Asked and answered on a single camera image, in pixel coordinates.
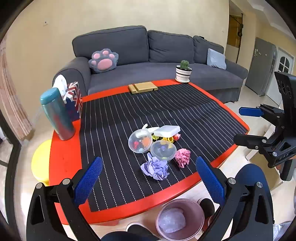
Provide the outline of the pink paper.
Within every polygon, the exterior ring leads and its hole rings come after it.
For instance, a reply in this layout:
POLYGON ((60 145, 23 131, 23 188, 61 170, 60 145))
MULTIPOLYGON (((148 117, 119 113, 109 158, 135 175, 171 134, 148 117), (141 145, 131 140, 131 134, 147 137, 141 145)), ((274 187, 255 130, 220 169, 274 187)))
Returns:
POLYGON ((190 162, 191 152, 188 149, 181 148, 176 151, 175 161, 179 168, 185 168, 190 162))

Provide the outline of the purple paper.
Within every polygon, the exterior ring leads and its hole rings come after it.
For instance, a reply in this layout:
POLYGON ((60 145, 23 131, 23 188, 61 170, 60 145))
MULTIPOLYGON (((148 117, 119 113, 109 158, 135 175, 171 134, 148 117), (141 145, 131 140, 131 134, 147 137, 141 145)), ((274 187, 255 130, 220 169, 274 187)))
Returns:
POLYGON ((147 161, 140 166, 142 172, 152 177, 154 180, 163 181, 168 175, 168 163, 153 157, 151 153, 147 153, 147 161))

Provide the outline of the pink dragon keychain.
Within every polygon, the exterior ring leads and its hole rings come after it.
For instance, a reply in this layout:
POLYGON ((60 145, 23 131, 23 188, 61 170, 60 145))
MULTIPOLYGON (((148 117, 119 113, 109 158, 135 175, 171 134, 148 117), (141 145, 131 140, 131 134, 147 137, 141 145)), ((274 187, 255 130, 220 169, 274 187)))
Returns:
POLYGON ((181 137, 181 134, 177 133, 173 136, 173 139, 174 139, 174 141, 178 141, 180 139, 180 137, 181 137))

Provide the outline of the clear round container lid side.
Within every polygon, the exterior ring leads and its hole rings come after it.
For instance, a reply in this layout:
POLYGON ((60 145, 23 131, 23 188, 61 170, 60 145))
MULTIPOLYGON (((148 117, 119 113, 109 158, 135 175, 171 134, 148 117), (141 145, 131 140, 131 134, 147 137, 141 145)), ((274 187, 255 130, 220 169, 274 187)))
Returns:
POLYGON ((155 141, 150 148, 150 153, 153 157, 167 162, 175 157, 176 152, 176 146, 173 143, 165 140, 155 141))

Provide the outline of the white rectangular plastic box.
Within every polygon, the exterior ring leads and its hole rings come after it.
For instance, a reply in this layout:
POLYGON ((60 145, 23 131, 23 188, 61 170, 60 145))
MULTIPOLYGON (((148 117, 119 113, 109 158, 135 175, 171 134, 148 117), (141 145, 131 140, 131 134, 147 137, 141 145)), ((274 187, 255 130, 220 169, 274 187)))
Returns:
POLYGON ((154 131, 154 135, 162 138, 170 138, 180 132, 179 126, 165 125, 154 131))

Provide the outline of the clear round container with toys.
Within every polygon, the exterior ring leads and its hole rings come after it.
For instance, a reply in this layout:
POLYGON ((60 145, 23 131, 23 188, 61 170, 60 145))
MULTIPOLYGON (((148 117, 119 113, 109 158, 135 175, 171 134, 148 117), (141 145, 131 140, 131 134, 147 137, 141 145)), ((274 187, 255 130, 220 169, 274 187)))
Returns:
POLYGON ((146 153, 152 145, 152 135, 146 129, 139 129, 134 131, 129 139, 129 148, 138 154, 146 153))

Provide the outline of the pink trash bin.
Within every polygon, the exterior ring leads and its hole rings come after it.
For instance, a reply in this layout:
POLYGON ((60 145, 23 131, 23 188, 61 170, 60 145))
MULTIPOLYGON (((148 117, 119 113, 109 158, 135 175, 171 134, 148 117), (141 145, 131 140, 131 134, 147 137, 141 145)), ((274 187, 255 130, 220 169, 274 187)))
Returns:
POLYGON ((204 221, 203 209, 196 201, 180 198, 163 206, 156 229, 167 240, 190 240, 202 230, 204 221))

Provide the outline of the grey refrigerator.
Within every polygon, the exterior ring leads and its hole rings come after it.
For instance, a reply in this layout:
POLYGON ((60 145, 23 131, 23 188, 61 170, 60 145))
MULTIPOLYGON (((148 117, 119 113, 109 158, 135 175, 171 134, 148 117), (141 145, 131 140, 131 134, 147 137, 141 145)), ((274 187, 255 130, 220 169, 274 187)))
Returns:
POLYGON ((255 39, 254 53, 245 85, 258 96, 267 92, 271 73, 276 61, 276 46, 263 39, 255 39))

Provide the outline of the yellow stool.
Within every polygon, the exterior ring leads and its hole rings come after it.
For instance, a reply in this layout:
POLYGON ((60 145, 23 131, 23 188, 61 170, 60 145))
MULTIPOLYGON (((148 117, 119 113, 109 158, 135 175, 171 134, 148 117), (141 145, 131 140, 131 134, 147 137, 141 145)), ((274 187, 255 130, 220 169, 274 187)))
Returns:
POLYGON ((34 178, 49 186, 49 160, 51 150, 51 139, 42 142, 35 150, 32 161, 31 171, 34 178))

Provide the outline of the light blue cushion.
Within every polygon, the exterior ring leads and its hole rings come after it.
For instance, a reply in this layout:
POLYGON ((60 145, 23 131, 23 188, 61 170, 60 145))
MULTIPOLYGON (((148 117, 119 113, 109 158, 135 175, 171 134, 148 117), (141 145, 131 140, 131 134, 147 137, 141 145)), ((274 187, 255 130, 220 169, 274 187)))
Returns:
POLYGON ((224 54, 221 54, 213 49, 207 50, 207 65, 214 68, 226 70, 226 58, 224 54))

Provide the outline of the white door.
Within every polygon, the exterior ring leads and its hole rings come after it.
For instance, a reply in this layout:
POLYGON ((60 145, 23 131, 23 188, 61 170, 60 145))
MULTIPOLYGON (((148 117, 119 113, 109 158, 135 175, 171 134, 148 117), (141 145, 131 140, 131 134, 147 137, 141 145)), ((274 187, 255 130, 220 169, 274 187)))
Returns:
POLYGON ((278 106, 282 103, 282 92, 286 92, 282 82, 283 75, 292 74, 294 59, 291 54, 278 47, 276 61, 271 71, 271 80, 267 90, 267 96, 278 106))

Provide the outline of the white plastic hook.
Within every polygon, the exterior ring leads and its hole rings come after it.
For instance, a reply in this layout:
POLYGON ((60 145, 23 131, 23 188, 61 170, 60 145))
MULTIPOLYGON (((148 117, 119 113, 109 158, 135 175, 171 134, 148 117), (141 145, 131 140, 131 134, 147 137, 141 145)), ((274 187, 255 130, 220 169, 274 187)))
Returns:
POLYGON ((146 129, 149 133, 153 134, 156 130, 159 129, 159 126, 155 126, 155 127, 148 127, 148 124, 144 124, 142 129, 146 129))

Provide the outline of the beige curtain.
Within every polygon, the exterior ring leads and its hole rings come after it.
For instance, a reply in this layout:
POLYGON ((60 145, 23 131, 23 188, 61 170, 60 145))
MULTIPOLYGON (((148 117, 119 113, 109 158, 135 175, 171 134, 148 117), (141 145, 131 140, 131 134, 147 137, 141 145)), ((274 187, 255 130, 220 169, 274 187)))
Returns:
POLYGON ((22 141, 30 140, 34 134, 34 129, 17 96, 9 72, 6 56, 6 37, 1 41, 1 100, 16 136, 22 141))

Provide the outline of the paw shaped cushion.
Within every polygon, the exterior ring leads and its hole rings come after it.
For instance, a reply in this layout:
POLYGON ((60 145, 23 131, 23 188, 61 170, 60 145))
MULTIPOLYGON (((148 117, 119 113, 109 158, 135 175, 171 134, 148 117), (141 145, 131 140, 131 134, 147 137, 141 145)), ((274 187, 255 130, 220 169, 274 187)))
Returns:
POLYGON ((119 55, 112 52, 111 49, 105 48, 100 51, 95 51, 91 59, 88 61, 89 67, 95 73, 104 73, 111 71, 117 67, 119 55))

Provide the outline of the grey fabric sofa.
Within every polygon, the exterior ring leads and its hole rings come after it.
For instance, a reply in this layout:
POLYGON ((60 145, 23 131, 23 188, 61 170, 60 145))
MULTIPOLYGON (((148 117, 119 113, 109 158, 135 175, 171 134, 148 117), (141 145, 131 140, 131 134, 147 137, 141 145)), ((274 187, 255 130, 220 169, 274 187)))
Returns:
POLYGON ((208 50, 223 53, 223 46, 201 36, 147 30, 125 26, 98 30, 75 37, 74 59, 59 70, 68 83, 78 82, 87 96, 104 90, 154 80, 175 79, 176 66, 187 60, 192 69, 189 80, 221 102, 239 99, 246 68, 226 60, 225 69, 207 64, 208 50), (110 49, 118 54, 116 68, 102 73, 91 69, 92 54, 110 49))

